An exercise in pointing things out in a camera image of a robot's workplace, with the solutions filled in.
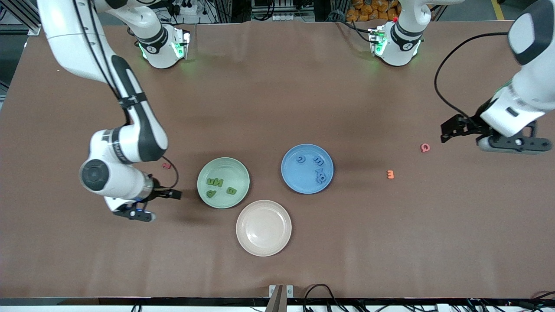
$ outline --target wire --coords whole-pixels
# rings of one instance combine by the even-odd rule
[[[3,81],[0,80],[0,86],[4,87],[6,90],[9,88],[9,84],[5,84]]]
[[[200,7],[201,1],[197,1],[196,5]]]
[[[0,6],[0,21],[4,18],[4,16],[6,16],[6,12],[8,10],[5,9],[3,6]]]
[[[131,308],[131,312],[135,312],[135,308],[137,308],[137,307],[139,307],[139,309],[137,309],[137,312],[143,311],[143,305],[140,303],[141,300],[137,301],[137,303],[135,303],[135,305],[133,305],[133,307]]]
[[[102,52],[102,58],[104,59],[104,64],[106,64],[106,69],[108,70],[108,74],[110,75],[110,79],[111,79],[111,81],[114,85],[112,86],[110,84],[110,81],[106,81],[106,82],[108,83],[108,85],[110,87],[114,88],[114,91],[115,91],[115,79],[114,79],[114,76],[112,75],[112,71],[110,70],[110,66],[108,65],[108,60],[106,59],[106,53],[104,53],[104,48],[102,47],[102,42],[100,41],[100,35],[98,34],[97,23],[94,20],[94,14],[93,14],[94,3],[93,3],[92,0],[89,0],[88,2],[89,2],[89,15],[90,15],[90,20],[93,23],[94,34],[97,38],[98,46],[100,47],[100,51]]]
[[[162,158],[164,158],[165,161],[167,161],[172,168],[174,168],[175,171],[175,182],[174,184],[171,185],[171,187],[163,187],[163,188],[158,188],[158,189],[154,189],[154,190],[169,190],[169,189],[173,189],[177,183],[179,182],[179,171],[177,170],[177,167],[171,162],[171,160],[169,160],[166,156],[162,156]]]
[[[447,10],[448,7],[449,7],[449,6],[446,6],[445,9],[443,9],[443,11],[441,11],[441,14],[440,14],[440,15],[436,18],[436,20],[435,20],[436,22],[439,22],[439,21],[440,21],[440,18],[443,16],[443,14],[445,13],[445,11]]]
[[[332,300],[334,301],[335,305],[337,305],[337,306],[339,307],[339,309],[341,309],[341,311],[343,311],[343,312],[349,312],[349,310],[347,310],[347,308],[346,308],[344,305],[341,305],[341,304],[339,304],[339,303],[337,302],[337,299],[335,299],[334,294],[331,292],[331,289],[330,289],[329,286],[327,286],[326,284],[316,284],[316,285],[313,285],[311,288],[309,288],[309,289],[306,291],[305,299],[304,299],[304,301],[303,301],[303,303],[302,303],[302,312],[312,311],[312,309],[307,309],[307,308],[306,308],[306,298],[308,297],[308,295],[309,295],[309,293],[312,291],[312,289],[315,289],[316,287],[320,287],[320,286],[325,287],[325,288],[327,289],[327,292],[330,294],[330,296],[331,296]]]
[[[434,311],[437,311],[437,310],[435,310],[435,309],[434,309],[434,310],[426,310],[426,309],[424,309],[424,307],[423,307],[422,305],[420,306],[420,308],[418,308],[418,307],[416,307],[416,306],[414,306],[414,305],[405,305],[405,307],[406,307],[406,308],[411,307],[413,310],[418,310],[418,311],[421,311],[421,312],[434,312]]]
[[[554,294],[555,294],[555,291],[548,291],[548,292],[546,292],[545,294],[540,295],[540,296],[537,296],[537,297],[534,297],[534,298],[532,298],[532,299],[541,299],[541,298],[545,298],[545,297],[547,297],[547,296],[551,296],[551,295],[554,295]]]
[[[225,15],[225,16],[227,16],[227,17],[229,17],[229,18],[233,18],[233,16],[231,16],[231,15],[229,15],[229,14],[225,13],[225,12],[224,12],[224,11],[222,11],[222,10],[221,10],[220,8],[218,8],[218,7],[216,6],[216,4],[215,4],[215,3],[212,3],[212,5],[214,6],[214,9],[216,10],[216,12],[220,12],[221,14],[223,14],[223,15]]]
[[[334,14],[339,16],[340,18],[332,18]],[[345,21],[345,13],[343,13],[338,9],[331,11],[330,14],[327,15],[325,22],[331,22],[331,21]]]
[[[349,23],[347,23],[347,22],[344,22],[344,21],[341,21],[341,20],[339,20],[339,19],[333,20],[332,22],[341,23],[341,24],[343,24],[343,25],[345,25],[345,26],[347,26],[347,27],[349,27],[349,28],[351,28],[351,29],[353,29],[353,30],[357,30],[357,29],[358,29],[359,32],[361,32],[361,33],[371,33],[371,32],[372,32],[372,31],[369,31],[368,29],[357,28],[355,25],[351,25],[351,24],[349,24]]]
[[[205,4],[206,6],[208,6],[208,10],[210,10],[210,14],[212,14],[212,17],[214,17],[214,24],[217,24],[217,23],[218,23],[218,19],[216,18],[216,15],[214,14],[214,12],[212,12],[212,6],[211,6],[210,4],[208,4],[208,3],[206,2],[206,0],[204,0],[204,4]]]
[[[381,312],[382,310],[384,310],[385,308],[387,308],[387,307],[390,306],[390,305],[391,305],[391,304],[386,304],[386,305],[380,307],[379,309],[377,309],[377,310],[374,311],[374,312]]]
[[[375,44],[379,43],[378,41],[364,38],[364,36],[360,33],[360,30],[355,26],[355,22],[351,22],[351,23],[352,23],[354,29],[356,30],[356,33],[360,36],[360,38],[362,38],[362,40],[364,40],[366,42],[370,42],[370,43],[375,43]]]
[[[491,37],[491,36],[506,36],[508,33],[507,32],[496,32],[496,33],[484,33],[484,34],[479,34],[477,36],[474,37],[470,37],[469,39],[466,39],[465,41],[463,41],[462,43],[460,43],[458,46],[456,46],[453,50],[451,50],[451,52],[449,52],[449,54],[441,61],[440,65],[437,67],[436,70],[436,75],[433,78],[433,88],[436,90],[436,94],[437,96],[440,97],[440,99],[447,104],[447,106],[451,107],[452,109],[454,109],[455,111],[457,111],[459,114],[463,115],[465,118],[467,118],[468,120],[470,120],[470,122],[476,127],[479,128],[478,125],[474,122],[474,120],[470,119],[470,117],[463,112],[462,110],[460,110],[458,107],[456,107],[455,105],[451,104],[444,96],[443,94],[441,94],[440,90],[437,88],[437,77],[440,75],[440,71],[441,68],[443,67],[443,65],[445,64],[445,62],[449,59],[449,57],[451,57],[453,55],[453,53],[460,49],[462,46],[464,46],[465,44],[467,44],[468,42],[478,39],[478,38],[483,38],[483,37]]]
[[[308,21],[305,20],[304,16],[302,16],[302,13],[298,12],[297,14],[302,19],[303,22],[308,23]]]
[[[267,21],[268,19],[270,19],[270,17],[274,15],[275,5],[276,3],[274,2],[274,0],[271,0],[271,3],[268,4],[268,11],[266,12],[266,15],[264,15],[262,18],[253,16],[253,19],[257,21]]]
[[[487,301],[486,301],[486,303],[489,304],[490,306],[492,306],[494,309],[498,310],[499,312],[506,312],[505,310],[501,309],[501,308],[498,307],[497,305],[490,304],[490,303],[488,303]]]
[[[83,35],[85,36],[85,41],[87,41],[87,45],[89,47],[90,53],[93,55],[94,61],[98,66],[98,70],[100,71],[100,73],[102,74],[102,77],[104,77],[104,80],[106,80],[106,84],[110,87],[110,90],[112,90],[112,93],[114,93],[114,96],[119,99],[119,94],[116,92],[116,90],[112,87],[112,85],[110,84],[110,81],[108,81],[108,77],[106,76],[106,73],[104,73],[104,70],[102,70],[102,66],[100,66],[100,61],[97,58],[97,55],[94,53],[93,50],[93,46],[89,41],[88,36],[86,35],[85,32],[85,26],[83,24],[83,20],[81,19],[81,14],[79,13],[79,9],[77,8],[77,2],[76,0],[73,0],[73,7],[75,9],[75,13],[77,15],[77,19],[79,20],[79,26],[81,27],[81,31],[83,32]]]

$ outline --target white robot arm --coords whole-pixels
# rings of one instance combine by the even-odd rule
[[[539,0],[515,20],[508,32],[511,51],[521,70],[466,118],[460,114],[441,125],[442,142],[480,134],[487,152],[539,154],[551,149],[536,137],[536,119],[555,109],[555,0]],[[530,128],[531,135],[523,134]]]
[[[399,0],[401,14],[397,22],[389,21],[371,32],[372,53],[389,65],[407,64],[418,52],[424,29],[430,23],[432,13],[426,4],[459,4],[464,0]]]
[[[132,166],[133,163],[160,159],[168,148],[168,138],[129,64],[117,56],[106,41],[95,5],[106,9],[109,7],[107,2],[112,1],[38,0],[38,8],[48,43],[58,63],[77,76],[109,85],[127,117],[125,125],[93,134],[89,158],[80,169],[81,183],[91,192],[104,196],[114,214],[150,222],[155,215],[144,207],[138,208],[138,203],[146,205],[156,197],[180,199],[181,192],[161,187],[151,175]],[[135,34],[164,29],[159,22],[153,21],[156,17],[153,13],[149,15],[152,10],[149,12],[146,7],[111,10],[124,11],[125,14],[133,10],[142,12],[143,15],[137,18],[142,17],[142,24],[128,24]],[[156,64],[176,61],[173,57],[164,60],[159,53],[152,56]]]

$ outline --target black cable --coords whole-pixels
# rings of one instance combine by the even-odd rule
[[[325,288],[327,289],[327,292],[330,294],[330,297],[331,297],[332,300],[334,301],[335,305],[337,305],[337,306],[339,307],[339,309],[341,309],[341,311],[343,311],[343,312],[349,312],[349,310],[347,310],[347,308],[346,308],[344,305],[341,305],[341,304],[339,304],[339,303],[337,302],[337,299],[335,299],[334,294],[331,292],[331,289],[330,289],[329,286],[327,286],[326,284],[316,284],[316,285],[313,285],[311,288],[309,288],[309,289],[306,291],[305,299],[304,299],[304,301],[303,301],[303,303],[302,303],[302,312],[312,311],[312,309],[309,310],[309,309],[306,308],[306,298],[308,297],[308,295],[309,295],[309,293],[312,291],[312,289],[315,289],[316,287],[320,287],[320,286],[325,287]]]
[[[106,73],[104,73],[104,71],[102,70],[102,66],[100,66],[100,61],[98,60],[97,55],[94,53],[93,46],[91,45],[91,43],[89,41],[89,38],[86,35],[85,25],[83,24],[83,20],[81,19],[81,15],[79,14],[79,9],[77,8],[77,1],[76,0],[73,0],[73,7],[75,9],[77,19],[79,20],[79,26],[81,27],[81,31],[83,32],[83,35],[85,36],[85,41],[87,41],[87,45],[89,47],[90,53],[93,55],[94,61],[96,62],[97,66],[98,66],[98,70],[102,74],[102,77],[104,77],[104,80],[106,80],[106,84],[110,87],[110,90],[112,90],[112,93],[114,93],[114,96],[117,99],[119,99],[120,96],[119,96],[118,92],[116,92],[116,90],[112,87],[112,85],[108,81],[108,77],[106,76]]]
[[[505,310],[501,309],[500,307],[498,307],[497,305],[491,304],[487,301],[485,301],[487,304],[489,304],[490,306],[492,306],[494,309],[496,309],[499,312],[506,312]]]
[[[353,25],[353,26],[352,26],[351,24],[349,24],[349,23],[347,23],[347,22],[344,22],[344,21],[342,21],[342,20],[340,20],[340,19],[335,19],[335,20],[333,20],[332,22],[339,22],[339,23],[341,23],[341,24],[343,24],[343,25],[345,25],[345,26],[347,26],[347,27],[349,27],[349,28],[351,28],[351,29],[353,29],[353,30],[358,30],[358,31],[361,32],[361,33],[371,33],[371,31],[369,31],[368,29],[361,29],[361,28],[358,28],[356,25]]]
[[[276,3],[274,2],[274,0],[271,0],[271,2],[268,4],[268,11],[266,12],[266,15],[264,15],[262,18],[253,16],[253,19],[257,21],[267,21],[268,19],[270,19],[270,17],[274,15],[275,5]]]
[[[130,36],[135,37],[135,34],[133,33],[133,31],[131,30],[131,28],[130,28],[129,26],[127,26],[127,33],[128,33]],[[138,40],[135,40],[135,42],[133,42],[133,45],[136,46],[136,47],[138,47],[138,46],[139,46],[139,41],[138,41]]]
[[[8,10],[5,9],[4,7],[0,6],[0,21],[4,18],[4,16],[6,16],[6,12]]]
[[[380,307],[379,309],[377,309],[377,310],[374,311],[374,312],[381,312],[382,310],[384,310],[385,308],[387,308],[387,307],[390,306],[390,305],[391,305],[391,304],[386,304],[386,305]]]
[[[465,41],[463,41],[462,43],[460,43],[458,46],[455,47],[455,49],[451,50],[451,52],[449,52],[449,54],[441,61],[440,65],[437,67],[436,70],[436,75],[433,78],[433,88],[436,90],[437,96],[440,97],[440,99],[447,104],[447,106],[451,107],[452,109],[454,109],[456,112],[458,112],[459,114],[463,115],[465,118],[467,118],[468,120],[470,120],[470,122],[476,127],[479,128],[478,125],[474,122],[474,120],[470,119],[470,117],[463,112],[462,110],[460,110],[458,107],[456,107],[455,105],[451,104],[440,92],[440,90],[437,88],[437,77],[440,75],[440,71],[441,68],[443,67],[443,65],[445,64],[445,62],[449,59],[449,57],[451,57],[453,55],[453,53],[460,49],[462,46],[464,46],[465,44],[467,44],[468,42],[478,39],[478,38],[483,38],[483,37],[491,37],[491,36],[506,36],[508,33],[507,32],[495,32],[495,33],[484,33],[484,34],[479,34],[477,36],[474,37],[470,37],[469,39],[466,39]]]
[[[4,88],[8,89],[9,85],[5,84],[3,81],[0,80],[0,85],[3,86]]]
[[[108,60],[106,59],[106,53],[104,53],[104,48],[102,47],[102,42],[100,41],[100,35],[98,34],[97,23],[94,20],[94,14],[93,14],[94,3],[93,3],[92,0],[88,0],[88,2],[89,2],[90,20],[93,23],[94,34],[97,38],[98,46],[100,47],[100,51],[102,52],[102,58],[104,59],[104,64],[106,64],[106,69],[108,70],[108,74],[110,75],[110,79],[112,80],[112,83],[114,84],[113,88],[114,88],[114,90],[116,90],[115,79],[114,79],[114,76],[112,75],[112,71],[110,70],[110,66],[108,65]]]
[[[532,299],[541,299],[541,298],[545,298],[545,297],[551,296],[551,295],[555,295],[555,291],[548,291],[547,293],[545,293],[543,295],[540,295],[540,296],[537,296],[537,297],[534,297]]]
[[[436,22],[438,22],[440,20],[440,18],[443,16],[443,14],[445,13],[445,11],[447,10],[449,6],[446,6],[445,9],[443,9],[443,11],[441,11],[441,14],[435,19]]]
[[[480,306],[482,307],[482,312],[490,312],[487,308],[487,306],[484,304],[484,302],[482,300],[478,300],[478,302],[480,303]]]
[[[470,310],[471,310],[472,312],[478,312],[478,310],[476,309],[476,307],[472,304],[472,302],[470,302],[470,299],[467,298],[467,299],[466,299],[466,302],[468,302],[468,307],[470,308]]]
[[[434,311],[437,311],[437,310],[435,310],[435,309],[434,309],[434,310],[426,310],[426,309],[424,309],[423,306],[420,306],[421,308],[418,308],[417,306],[414,306],[414,305],[405,305],[404,307],[408,308],[408,309],[411,310],[411,311],[414,311],[414,310],[421,311],[421,312],[434,312]]]
[[[216,15],[214,14],[214,12],[212,12],[212,6],[209,5],[207,2],[208,2],[207,0],[204,0],[204,5],[205,5],[205,6],[208,6],[208,9],[210,10],[210,14],[212,14],[212,17],[214,17],[214,24],[217,24],[217,23],[218,23],[218,19],[216,18]]]
[[[167,187],[168,189],[173,189],[177,183],[179,182],[179,171],[177,170],[177,167],[171,162],[171,160],[169,160],[166,156],[162,156],[162,158],[164,158],[165,161],[167,161],[172,168],[174,168],[175,171],[175,182],[174,184],[171,185],[171,187]]]
[[[135,312],[135,308],[136,308],[137,306],[139,307],[139,309],[137,310],[137,312],[143,311],[143,305],[140,303],[141,300],[137,301],[137,303],[135,303],[135,305],[133,305],[133,307],[131,308],[131,312]]]
[[[374,43],[374,44],[378,44],[378,43],[379,43],[379,42],[376,41],[376,40],[366,39],[366,38],[360,33],[360,30],[355,26],[355,22],[351,22],[351,23],[352,23],[352,25],[353,25],[353,27],[354,27],[354,30],[355,30],[356,33],[360,36],[360,38],[362,38],[362,40],[364,40],[364,41],[366,41],[366,42],[369,42],[369,43]]]

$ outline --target green led light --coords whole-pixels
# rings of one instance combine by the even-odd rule
[[[418,47],[420,46],[420,43],[421,43],[421,42],[422,42],[422,41],[418,41],[418,43],[416,44],[415,51],[414,51],[414,53],[412,54],[412,56],[415,56],[416,53],[418,53]]]
[[[384,53],[386,45],[387,45],[387,38],[384,38],[384,40],[377,45],[376,54],[381,56]]]
[[[147,58],[147,55],[144,53],[143,47],[139,45],[140,51],[143,53],[143,58]]]
[[[183,47],[181,45],[174,43],[171,47],[174,48],[175,55],[177,57],[183,57],[184,52],[183,52]]]

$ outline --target brown paper surface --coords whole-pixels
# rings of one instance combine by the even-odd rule
[[[293,284],[301,296],[327,283],[338,297],[489,298],[555,288],[555,152],[485,153],[473,136],[440,143],[455,112],[433,91],[437,66],[466,38],[509,26],[431,23],[400,68],[332,23],[189,26],[190,59],[165,70],[141,58],[125,27],[106,27],[181,175],[183,199],[151,202],[150,224],[113,216],[79,184],[90,136],[124,121],[108,87],[66,72],[44,36],[30,37],[0,113],[0,295],[263,296]],[[518,69],[506,38],[479,39],[448,61],[439,85],[474,114]],[[539,120],[539,136],[555,139],[554,117]],[[301,143],[333,158],[319,194],[281,178],[283,155]],[[196,193],[217,157],[250,172],[235,208],[210,208]],[[162,163],[137,167],[169,184]],[[235,236],[242,208],[259,199],[283,205],[293,224],[268,258]]]

